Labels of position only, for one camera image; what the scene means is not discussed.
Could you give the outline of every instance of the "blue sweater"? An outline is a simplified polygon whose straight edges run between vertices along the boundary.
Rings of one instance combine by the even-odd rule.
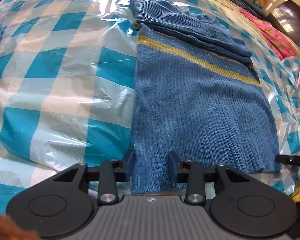
[[[251,64],[252,51],[242,39],[206,14],[193,14],[164,0],[130,0],[133,16],[153,30],[192,45]]]
[[[274,117],[254,71],[143,24],[137,50],[132,192],[183,187],[167,174],[170,150],[204,166],[280,169]]]

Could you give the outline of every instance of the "black circular pad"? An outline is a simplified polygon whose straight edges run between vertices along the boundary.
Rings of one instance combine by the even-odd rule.
[[[9,202],[7,214],[19,227],[35,230],[41,238],[65,236],[84,225],[93,212],[91,199],[79,189],[51,185],[24,192]]]
[[[266,197],[246,196],[238,200],[238,208],[249,216],[264,217],[273,211],[274,203]]]
[[[40,217],[52,217],[58,215],[66,208],[66,200],[55,195],[40,196],[29,204],[30,211]]]
[[[289,230],[297,210],[287,195],[258,181],[226,185],[211,201],[210,214],[226,230],[261,238]]]
[[[76,164],[19,193],[7,206],[7,214],[24,230],[41,238],[58,238],[80,230],[95,206],[87,195],[86,165]]]

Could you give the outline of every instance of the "brown fur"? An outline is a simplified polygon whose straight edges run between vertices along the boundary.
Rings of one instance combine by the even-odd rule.
[[[0,215],[0,240],[41,240],[34,231],[23,231],[11,220]]]

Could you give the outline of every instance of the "checkered quilt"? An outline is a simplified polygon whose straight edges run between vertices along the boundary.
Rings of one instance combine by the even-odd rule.
[[[100,165],[129,148],[137,36],[129,1],[0,2],[0,212],[20,191],[74,163]],[[218,0],[170,1],[215,17],[245,40],[276,120],[281,154],[300,155],[300,60],[280,62]],[[300,169],[254,176],[290,194]]]

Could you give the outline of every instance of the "pink floral fabric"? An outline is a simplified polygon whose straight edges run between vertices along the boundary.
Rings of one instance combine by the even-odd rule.
[[[270,24],[264,23],[242,8],[240,9],[240,12],[252,21],[253,24],[261,31],[262,35],[268,41],[268,45],[274,53],[278,55],[280,60],[283,60],[286,57],[297,56],[296,50],[283,33],[279,32]]]

